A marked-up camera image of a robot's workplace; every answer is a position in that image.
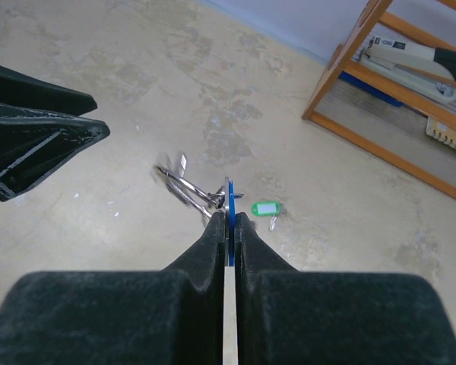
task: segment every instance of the orange wooden frame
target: orange wooden frame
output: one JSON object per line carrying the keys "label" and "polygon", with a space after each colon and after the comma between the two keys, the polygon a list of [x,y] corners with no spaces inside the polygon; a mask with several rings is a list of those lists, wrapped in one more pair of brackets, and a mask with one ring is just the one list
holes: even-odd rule
{"label": "orange wooden frame", "polygon": [[[438,1],[456,10],[456,0]],[[411,106],[415,110],[420,111],[422,114],[431,116],[437,120],[445,121],[447,126],[456,131],[456,114],[352,60],[353,55],[358,50],[361,43],[378,22],[423,45],[433,48],[442,47],[456,51],[456,47],[451,44],[440,40],[432,34],[415,27],[391,13],[388,13],[387,8],[391,3],[392,0],[369,0],[365,9],[362,11],[362,14],[359,16],[353,30],[348,36],[347,41],[344,44],[340,44],[334,51],[328,67],[319,79],[302,118],[311,120],[325,127],[340,137],[347,139],[364,150],[380,157],[381,159],[456,199],[456,187],[450,185],[442,179],[439,179],[437,176],[433,176],[431,173],[426,172],[409,161],[385,150],[368,139],[365,139],[361,135],[350,131],[342,125],[336,123],[334,120],[331,120],[315,111],[315,108],[324,95],[329,91],[331,85],[336,81],[340,73],[345,71],[361,81],[376,87],[384,93],[398,98],[400,101],[404,102],[408,106]]]}

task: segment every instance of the green key tag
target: green key tag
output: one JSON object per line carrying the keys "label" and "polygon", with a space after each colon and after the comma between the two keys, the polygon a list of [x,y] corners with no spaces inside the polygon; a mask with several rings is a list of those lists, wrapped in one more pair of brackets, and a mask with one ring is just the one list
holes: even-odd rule
{"label": "green key tag", "polygon": [[282,204],[276,201],[256,202],[252,205],[252,213],[257,217],[277,215],[282,211]]}

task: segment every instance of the stained floor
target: stained floor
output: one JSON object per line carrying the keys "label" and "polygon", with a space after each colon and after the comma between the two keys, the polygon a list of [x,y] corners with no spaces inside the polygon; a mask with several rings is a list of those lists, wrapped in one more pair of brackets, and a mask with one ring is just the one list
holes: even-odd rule
{"label": "stained floor", "polygon": [[[89,116],[112,131],[0,204],[0,302],[29,271],[176,258],[203,226],[150,167],[183,150],[194,183],[234,180],[239,210],[286,205],[273,233],[262,218],[258,232],[296,268],[422,275],[456,331],[456,201],[302,122],[316,61],[194,1],[1,0],[0,64],[94,95]],[[226,363],[234,336],[228,325]]]}

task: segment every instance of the blue wall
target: blue wall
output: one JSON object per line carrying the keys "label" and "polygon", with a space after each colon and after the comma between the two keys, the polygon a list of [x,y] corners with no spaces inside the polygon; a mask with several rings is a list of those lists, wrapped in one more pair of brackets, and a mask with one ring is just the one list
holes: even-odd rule
{"label": "blue wall", "polygon": [[[367,0],[202,0],[327,62]],[[390,12],[456,46],[456,12],[433,0],[394,0]]]}

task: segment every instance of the stapler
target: stapler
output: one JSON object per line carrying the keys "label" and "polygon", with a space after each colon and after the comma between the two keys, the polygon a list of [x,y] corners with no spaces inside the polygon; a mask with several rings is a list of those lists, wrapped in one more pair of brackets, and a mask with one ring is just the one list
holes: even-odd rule
{"label": "stapler", "polygon": [[456,99],[456,52],[374,36],[359,63],[438,103]]}

